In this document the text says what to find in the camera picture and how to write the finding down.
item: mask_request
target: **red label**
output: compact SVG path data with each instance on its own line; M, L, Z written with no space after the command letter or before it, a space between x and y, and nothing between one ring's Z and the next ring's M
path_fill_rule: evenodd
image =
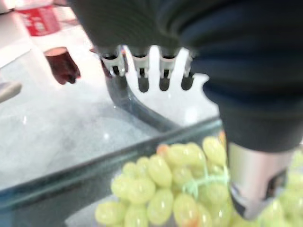
M43 36L60 30L53 6L18 10L31 36Z

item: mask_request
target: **grape stem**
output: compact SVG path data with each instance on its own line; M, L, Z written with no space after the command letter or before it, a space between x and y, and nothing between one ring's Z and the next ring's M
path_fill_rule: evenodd
M223 183L225 185L228 184L230 180L229 172L227 166L223 167L223 174L222 175L209 175L206 161L204 160L204 177L200 179L194 179L182 186L182 192L186 192L191 194L195 199L198 199L199 196L199 186L201 185L209 185L211 183Z

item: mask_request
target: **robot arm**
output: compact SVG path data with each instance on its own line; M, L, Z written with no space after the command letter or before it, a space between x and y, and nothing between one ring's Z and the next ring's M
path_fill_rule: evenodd
M303 2L291 0L70 0L105 66L121 75L120 44L146 77L148 48L161 47L162 88L180 47L218 104L228 140L236 210L255 218L286 183L303 136Z

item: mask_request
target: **grape bunch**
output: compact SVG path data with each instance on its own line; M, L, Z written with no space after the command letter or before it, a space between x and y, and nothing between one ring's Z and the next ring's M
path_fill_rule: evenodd
M99 204L96 221L109 227L303 227L303 174L292 171L286 192L252 222L229 196L225 135L195 143L160 144L156 154L128 162L113 179L118 198ZM303 166L296 152L292 168Z

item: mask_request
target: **silver metal part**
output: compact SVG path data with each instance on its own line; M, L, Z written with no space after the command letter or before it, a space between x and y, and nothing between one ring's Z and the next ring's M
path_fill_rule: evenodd
M176 58L163 58L162 56L160 57L160 78L164 78L164 71L168 70L168 76L166 78L170 79L171 73L175 68L175 62Z
M148 70L150 68L150 59L149 55L147 54L145 57L138 58L133 56L134 67L138 73L138 78L148 78ZM144 69L144 77L140 73L140 69Z
M186 78L189 76L192 61L193 61L193 58L191 56L191 53L189 53L188 58L187 58L186 63L185 63L184 74L183 74L184 77L186 77Z
M283 191L293 153L267 153L229 144L231 194L243 218L255 219Z
M119 51L118 53L119 55L115 59L106 59L102 57L104 65L113 77L117 76L113 67L118 67L119 74L121 77L125 76L125 62L123 59L123 55L121 51Z

